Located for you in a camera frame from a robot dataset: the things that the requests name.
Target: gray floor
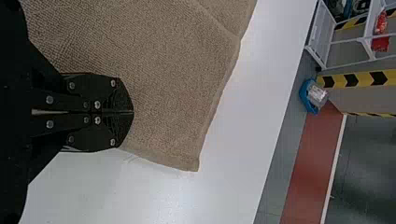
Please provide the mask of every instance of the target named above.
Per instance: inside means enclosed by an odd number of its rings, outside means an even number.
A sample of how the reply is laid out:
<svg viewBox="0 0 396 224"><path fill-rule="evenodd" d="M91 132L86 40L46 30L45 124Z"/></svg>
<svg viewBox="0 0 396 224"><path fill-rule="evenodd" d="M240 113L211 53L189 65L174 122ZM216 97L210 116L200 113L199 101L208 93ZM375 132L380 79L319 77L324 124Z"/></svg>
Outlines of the gray floor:
<svg viewBox="0 0 396 224"><path fill-rule="evenodd" d="M317 64L304 51L254 224L280 223L306 118L298 91L306 79L317 75L316 67Z"/></svg>
<svg viewBox="0 0 396 224"><path fill-rule="evenodd" d="M396 119L346 120L326 224L396 220Z"/></svg>

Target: metal frame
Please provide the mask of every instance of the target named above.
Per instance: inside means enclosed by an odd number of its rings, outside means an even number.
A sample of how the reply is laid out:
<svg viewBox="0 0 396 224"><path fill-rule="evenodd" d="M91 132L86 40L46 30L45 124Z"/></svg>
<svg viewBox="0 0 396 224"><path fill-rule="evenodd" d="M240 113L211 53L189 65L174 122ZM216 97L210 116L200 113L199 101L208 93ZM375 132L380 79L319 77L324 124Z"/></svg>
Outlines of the metal frame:
<svg viewBox="0 0 396 224"><path fill-rule="evenodd" d="M396 54L394 55L388 55L385 57L377 58L375 56L375 52L372 51L371 49L371 43L372 40L375 38L381 38L381 37L386 37L386 36L396 36L396 33L390 33L390 34L385 34L385 35L373 35L373 30L375 27L375 22L376 18L379 15L379 13L385 9L385 7L389 7L393 4L386 5L384 0L372 0L372 3L370 4L370 9L367 15L367 21L365 23L364 27L364 33L363 36L357 37L357 38L351 38L347 40L339 40L339 41L332 41L332 37L334 34L334 27L340 23L343 23L345 21L341 22L335 22L334 17L330 13L329 9L327 6L324 4L323 0L318 0L318 5L317 5L317 12L314 18L314 23L312 27L312 32L311 36L308 41L308 45L306 45L304 48L312 55L312 57L315 59L315 61L320 65L322 70L327 70L327 69L334 69L334 68L340 68L340 67L346 67L350 65L355 65L355 64L361 64L361 63L368 63L368 62L374 62L374 61L379 61L379 60L384 60L388 58L393 58L396 57ZM322 27L323 27L323 20L320 20L320 17L326 17L330 16L331 20L334 21L334 24L331 26L332 31L329 32L328 38L325 38L327 36L321 36L321 35L326 35L326 33L322 33ZM320 39L328 39L329 42L318 42ZM329 53L330 53L330 48L332 45L336 44L341 44L341 43L348 43L348 42L359 42L362 44L364 47L369 59L360 61L360 62L355 62L355 63L346 63L346 64L340 64L336 66L328 66L328 58L329 58ZM320 55L318 54L318 46L327 46L327 51L325 55Z"/></svg>

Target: white shelf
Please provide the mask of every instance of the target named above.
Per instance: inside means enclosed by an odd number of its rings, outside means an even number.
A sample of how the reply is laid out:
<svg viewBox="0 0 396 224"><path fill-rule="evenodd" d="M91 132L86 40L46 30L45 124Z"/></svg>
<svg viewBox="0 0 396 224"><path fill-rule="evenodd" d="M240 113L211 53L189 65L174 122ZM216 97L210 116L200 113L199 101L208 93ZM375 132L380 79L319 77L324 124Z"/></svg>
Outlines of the white shelf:
<svg viewBox="0 0 396 224"><path fill-rule="evenodd" d="M364 30L361 29L361 33L358 34L356 37L332 41L333 36L335 36L334 28L337 23L335 22L327 6L324 4L323 0L318 0L317 14L314 18L311 36L308 44L305 46L305 49L308 50L308 52L312 55L312 57L317 61L317 63L321 66L323 70L385 59L385 57L380 57L379 59L375 57L376 52L372 51L372 40L373 38L382 36L374 35L374 30L376 20L386 6L387 5L384 0L372 0L370 3L369 11L367 13L367 20L364 26ZM386 34L383 36L394 35L396 35L396 33ZM348 57L354 57L354 52L357 61L343 61L344 55L348 55ZM390 57L396 57L396 54L387 55L386 58Z"/></svg>
<svg viewBox="0 0 396 224"><path fill-rule="evenodd" d="M367 21L366 25L364 28L364 39L362 40L362 44L364 48L366 49L367 54L370 57L370 60L375 60L375 53L372 51L371 46L372 46L372 38L370 36L373 36L375 25L376 25L376 19L379 16L379 14L384 10L385 5L383 5L382 0L372 0L370 3L370 9L369 9L369 14L367 16Z"/></svg>

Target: fabric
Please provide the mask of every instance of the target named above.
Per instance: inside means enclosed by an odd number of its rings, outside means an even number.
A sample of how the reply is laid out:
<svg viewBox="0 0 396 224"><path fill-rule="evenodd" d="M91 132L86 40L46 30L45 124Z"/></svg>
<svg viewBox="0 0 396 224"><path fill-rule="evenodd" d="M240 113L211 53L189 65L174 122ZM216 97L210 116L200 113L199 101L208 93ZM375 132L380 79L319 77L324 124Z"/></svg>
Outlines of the fabric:
<svg viewBox="0 0 396 224"><path fill-rule="evenodd" d="M120 77L135 108L122 150L198 171L256 0L24 0L31 41L60 72Z"/></svg>

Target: bolt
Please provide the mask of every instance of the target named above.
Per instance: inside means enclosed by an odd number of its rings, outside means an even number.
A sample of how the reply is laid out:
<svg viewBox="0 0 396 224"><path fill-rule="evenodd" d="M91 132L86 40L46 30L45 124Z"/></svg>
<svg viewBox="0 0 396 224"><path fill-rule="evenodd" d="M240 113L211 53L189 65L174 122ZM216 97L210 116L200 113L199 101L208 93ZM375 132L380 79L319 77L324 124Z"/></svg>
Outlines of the bolt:
<svg viewBox="0 0 396 224"><path fill-rule="evenodd" d="M67 141L69 142L69 143L74 143L74 136L73 135L70 135L69 136L69 138L67 139Z"/></svg>
<svg viewBox="0 0 396 224"><path fill-rule="evenodd" d="M47 121L47 128L48 128L48 129L52 129L52 128L53 128L53 125L54 125L53 120L48 120L48 121Z"/></svg>
<svg viewBox="0 0 396 224"><path fill-rule="evenodd" d="M112 138L110 140L110 145L114 147L116 145L116 139Z"/></svg>
<svg viewBox="0 0 396 224"><path fill-rule="evenodd" d="M70 82L70 83L69 83L69 89L70 89L70 90L73 90L73 89L75 89L75 88L76 88L76 83Z"/></svg>
<svg viewBox="0 0 396 224"><path fill-rule="evenodd" d="M95 109L100 109L100 102L99 101L95 101Z"/></svg>
<svg viewBox="0 0 396 224"><path fill-rule="evenodd" d="M47 96L46 102L47 102L48 105L52 105L53 104L53 97L52 96Z"/></svg>
<svg viewBox="0 0 396 224"><path fill-rule="evenodd" d="M102 120L99 117L95 118L95 124L99 125L102 122Z"/></svg>
<svg viewBox="0 0 396 224"><path fill-rule="evenodd" d="M90 118L89 117L85 117L84 118L84 123L89 123L90 122Z"/></svg>

